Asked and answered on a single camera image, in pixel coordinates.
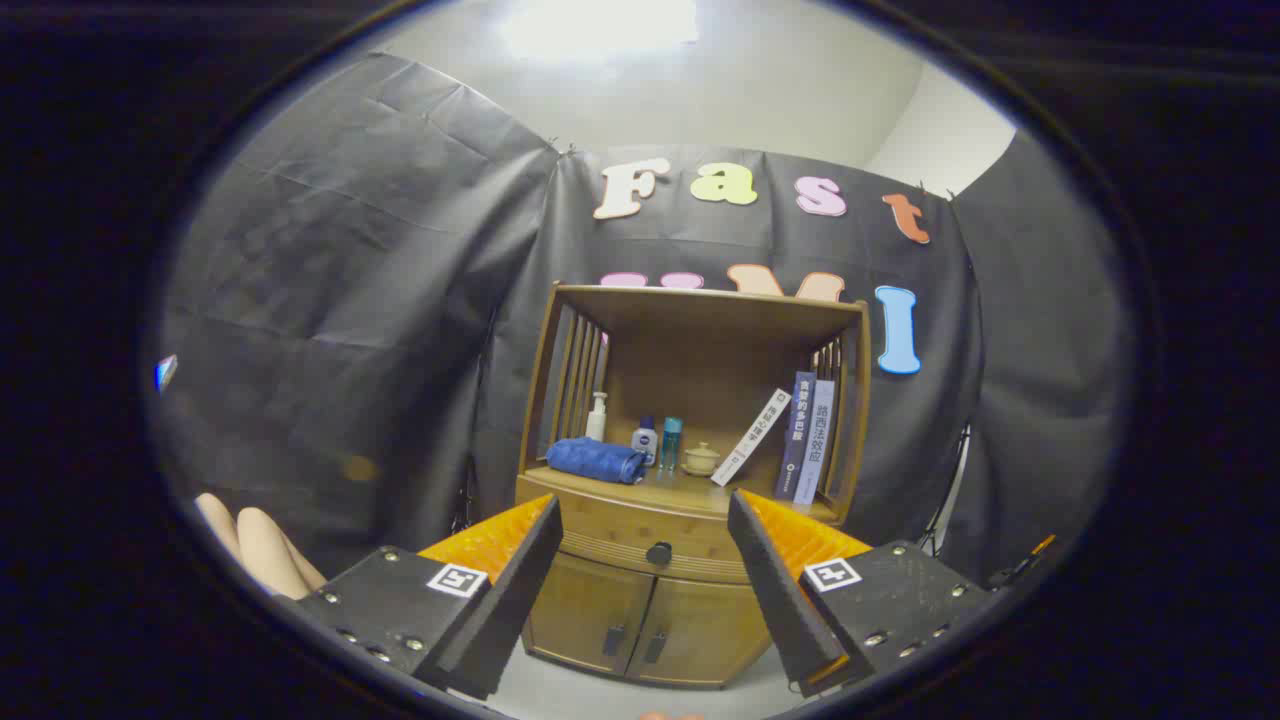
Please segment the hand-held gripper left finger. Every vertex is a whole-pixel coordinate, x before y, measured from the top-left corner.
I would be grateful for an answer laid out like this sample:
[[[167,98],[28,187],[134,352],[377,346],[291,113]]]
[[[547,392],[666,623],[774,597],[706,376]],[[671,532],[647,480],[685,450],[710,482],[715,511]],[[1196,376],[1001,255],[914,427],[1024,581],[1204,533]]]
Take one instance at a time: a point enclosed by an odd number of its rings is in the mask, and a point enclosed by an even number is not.
[[[495,693],[563,538],[543,495],[425,550],[381,546],[297,602],[375,664],[475,700]]]

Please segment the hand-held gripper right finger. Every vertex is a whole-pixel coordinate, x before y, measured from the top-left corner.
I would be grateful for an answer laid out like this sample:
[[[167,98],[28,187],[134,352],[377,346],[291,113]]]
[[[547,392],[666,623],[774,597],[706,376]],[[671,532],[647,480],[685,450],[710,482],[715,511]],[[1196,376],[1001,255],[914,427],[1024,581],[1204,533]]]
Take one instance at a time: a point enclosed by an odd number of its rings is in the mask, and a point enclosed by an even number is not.
[[[993,592],[906,541],[869,546],[736,489],[727,528],[804,697],[888,673],[973,623]]]

